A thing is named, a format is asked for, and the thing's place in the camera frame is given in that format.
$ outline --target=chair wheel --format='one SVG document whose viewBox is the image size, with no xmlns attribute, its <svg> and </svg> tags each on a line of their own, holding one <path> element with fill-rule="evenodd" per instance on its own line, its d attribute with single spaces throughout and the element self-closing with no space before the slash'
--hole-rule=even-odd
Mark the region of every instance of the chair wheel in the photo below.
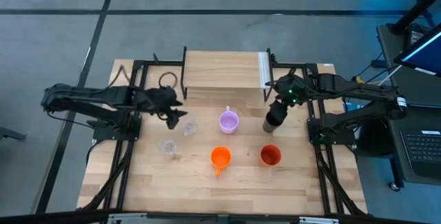
<svg viewBox="0 0 441 224">
<path fill-rule="evenodd" d="M 387 185 L 394 192 L 399 192 L 401 190 L 401 188 L 397 187 L 394 182 L 388 183 Z"/>
</svg>

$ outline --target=blue screen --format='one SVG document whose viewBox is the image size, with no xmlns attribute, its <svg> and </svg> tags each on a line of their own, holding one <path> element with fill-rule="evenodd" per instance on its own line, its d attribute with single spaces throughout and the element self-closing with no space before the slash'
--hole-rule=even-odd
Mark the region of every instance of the blue screen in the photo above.
<svg viewBox="0 0 441 224">
<path fill-rule="evenodd" d="M 441 32 L 411 52 L 403 61 L 417 68 L 441 74 Z"/>
</svg>

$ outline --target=orange cup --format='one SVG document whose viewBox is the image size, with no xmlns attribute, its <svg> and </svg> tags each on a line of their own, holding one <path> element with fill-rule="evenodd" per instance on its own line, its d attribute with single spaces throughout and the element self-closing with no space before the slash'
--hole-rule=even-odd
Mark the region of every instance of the orange cup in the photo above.
<svg viewBox="0 0 441 224">
<path fill-rule="evenodd" d="M 212 164 L 216 168 L 216 176 L 221 174 L 221 169 L 225 169 L 232 160 L 232 154 L 226 147 L 216 147 L 212 151 Z"/>
<path fill-rule="evenodd" d="M 260 151 L 260 159 L 264 165 L 277 165 L 282 159 L 282 153 L 275 145 L 266 145 Z"/>
</svg>

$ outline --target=wooden board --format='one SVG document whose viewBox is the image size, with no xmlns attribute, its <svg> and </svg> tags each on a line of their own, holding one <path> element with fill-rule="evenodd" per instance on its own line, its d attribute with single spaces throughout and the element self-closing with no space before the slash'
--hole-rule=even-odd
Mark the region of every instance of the wooden board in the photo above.
<svg viewBox="0 0 441 224">
<path fill-rule="evenodd" d="M 130 71 L 130 61 L 116 60 L 112 75 L 121 63 Z M 320 64 L 318 68 L 319 72 L 334 72 L 332 65 Z M 150 66 L 147 87 L 157 87 L 158 78 L 167 71 L 180 77 L 180 67 Z M 287 71 L 274 69 L 274 78 Z M 118 82 L 126 83 L 123 77 Z M 173 84 L 172 77 L 165 77 L 163 84 Z M 181 90 L 175 90 L 182 101 Z M 134 147 L 123 209 L 140 212 L 323 214 L 317 165 L 306 129 L 307 105 L 290 108 L 283 125 L 273 134 L 267 134 L 261 126 L 274 96 L 272 93 L 265 103 L 263 93 L 255 90 L 190 90 L 184 106 L 179 108 L 189 114 L 181 118 L 174 130 L 168 130 L 157 117 L 144 114 L 140 139 Z M 218 128 L 218 117 L 227 105 L 240 118 L 238 130 L 232 135 L 223 134 Z M 329 112 L 342 112 L 342 103 L 339 100 L 325 101 L 325 108 Z M 191 136 L 184 136 L 182 124 L 191 120 L 197 121 L 197 131 Z M 158 142 L 165 139 L 175 141 L 175 158 L 158 150 Z M 260 149 L 268 143 L 277 145 L 282 151 L 282 161 L 276 167 L 260 166 Z M 232 162 L 216 178 L 209 156 L 219 145 L 232 151 Z M 106 181 L 114 147 L 114 141 L 104 141 L 92 151 L 79 207 L 87 204 Z M 337 145 L 334 146 L 334 154 L 342 186 L 357 206 L 366 211 L 353 154 L 346 147 Z M 334 201 L 331 186 L 328 188 L 330 200 Z M 114 190 L 112 206 L 115 206 L 117 192 Z"/>
<path fill-rule="evenodd" d="M 184 85 L 188 88 L 256 88 L 258 52 L 187 51 Z"/>
</svg>

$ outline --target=monitor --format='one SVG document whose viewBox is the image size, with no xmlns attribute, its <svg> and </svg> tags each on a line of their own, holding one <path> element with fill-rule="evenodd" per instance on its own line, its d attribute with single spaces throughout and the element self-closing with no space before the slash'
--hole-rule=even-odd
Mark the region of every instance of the monitor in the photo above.
<svg viewBox="0 0 441 224">
<path fill-rule="evenodd" d="M 398 55 L 394 62 L 441 77 L 441 24 Z"/>
</svg>

